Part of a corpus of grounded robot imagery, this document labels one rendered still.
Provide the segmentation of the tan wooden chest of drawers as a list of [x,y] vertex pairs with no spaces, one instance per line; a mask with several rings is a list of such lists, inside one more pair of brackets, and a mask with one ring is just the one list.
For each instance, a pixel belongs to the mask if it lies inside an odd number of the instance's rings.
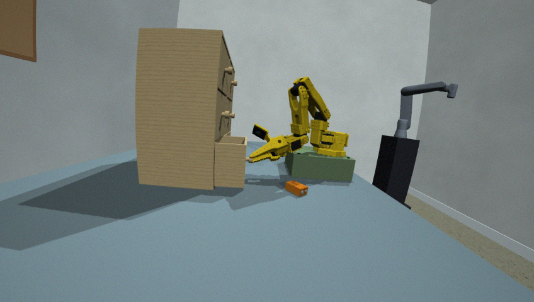
[[[139,28],[135,135],[139,184],[214,190],[222,30]],[[234,76],[235,70],[232,64]]]

